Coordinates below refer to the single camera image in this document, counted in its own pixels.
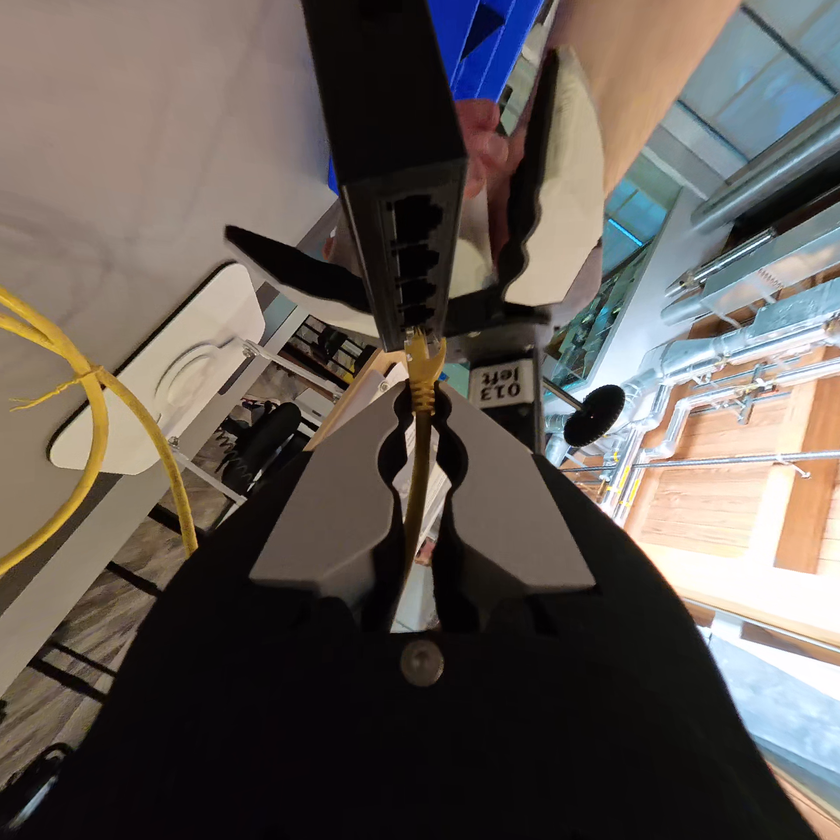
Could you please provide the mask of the blue plastic bin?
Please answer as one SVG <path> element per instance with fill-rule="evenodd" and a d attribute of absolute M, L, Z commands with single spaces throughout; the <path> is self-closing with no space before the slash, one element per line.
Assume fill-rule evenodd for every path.
<path fill-rule="evenodd" d="M 540 2 L 302 2 L 329 185 L 423 192 L 464 179 L 455 102 L 496 102 Z"/>

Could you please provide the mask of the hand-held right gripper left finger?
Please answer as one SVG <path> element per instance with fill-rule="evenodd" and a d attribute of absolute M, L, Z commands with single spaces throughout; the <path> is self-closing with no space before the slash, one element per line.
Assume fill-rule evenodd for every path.
<path fill-rule="evenodd" d="M 310 453 L 249 579 L 393 613 L 405 572 L 393 481 L 407 462 L 407 384 L 395 384 Z"/>

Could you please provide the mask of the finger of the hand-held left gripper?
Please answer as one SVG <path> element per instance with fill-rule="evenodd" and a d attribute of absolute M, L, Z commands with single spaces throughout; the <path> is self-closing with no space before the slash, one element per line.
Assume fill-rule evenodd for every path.
<path fill-rule="evenodd" d="M 315 319 L 345 333 L 380 338 L 363 280 L 298 248 L 227 225 L 225 242 L 238 260 Z"/>
<path fill-rule="evenodd" d="M 604 151 L 596 107 L 572 48 L 547 53 L 522 158 L 510 181 L 498 256 L 507 305 L 561 304 L 602 240 Z"/>

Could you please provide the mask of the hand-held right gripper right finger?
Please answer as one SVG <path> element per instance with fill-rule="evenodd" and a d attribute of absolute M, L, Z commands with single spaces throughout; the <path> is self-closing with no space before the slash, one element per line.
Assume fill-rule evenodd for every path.
<path fill-rule="evenodd" d="M 432 568 L 441 621 L 596 586 L 534 454 L 447 384 L 436 386 L 437 465 L 449 481 Z"/>

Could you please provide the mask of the black network switch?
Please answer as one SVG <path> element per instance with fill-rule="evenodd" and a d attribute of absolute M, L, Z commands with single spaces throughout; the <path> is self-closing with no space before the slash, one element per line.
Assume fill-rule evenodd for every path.
<path fill-rule="evenodd" d="M 423 1 L 301 2 L 344 218 L 389 351 L 444 336 L 468 155 Z"/>

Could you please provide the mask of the black office chair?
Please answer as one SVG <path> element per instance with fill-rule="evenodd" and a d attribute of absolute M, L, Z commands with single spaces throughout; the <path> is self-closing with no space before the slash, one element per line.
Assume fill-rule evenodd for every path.
<path fill-rule="evenodd" d="M 216 472 L 226 488 L 242 497 L 249 494 L 302 421 L 301 410 L 293 402 L 265 402 L 259 408 L 257 419 L 250 423 L 231 416 L 225 418 L 216 435 L 224 450 Z"/>

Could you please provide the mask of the white mounting plate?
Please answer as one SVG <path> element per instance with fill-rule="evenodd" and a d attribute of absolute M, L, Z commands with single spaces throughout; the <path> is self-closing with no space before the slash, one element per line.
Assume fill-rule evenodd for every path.
<path fill-rule="evenodd" d="M 245 343 L 266 327 L 248 270 L 230 262 L 215 272 L 123 363 L 114 375 L 149 411 L 168 441 L 179 438 L 245 362 Z M 159 462 L 151 438 L 109 388 L 108 446 L 101 472 L 136 476 Z M 82 470 L 92 436 L 84 405 L 47 449 L 49 462 Z"/>

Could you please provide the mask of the person's left hand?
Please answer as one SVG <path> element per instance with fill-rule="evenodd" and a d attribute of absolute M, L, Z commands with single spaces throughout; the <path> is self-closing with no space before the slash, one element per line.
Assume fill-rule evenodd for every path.
<path fill-rule="evenodd" d="M 525 123 L 510 136 L 502 135 L 498 131 L 501 111 L 487 99 L 456 101 L 455 110 L 468 155 L 465 200 L 483 192 L 488 198 L 501 194 L 522 161 Z"/>

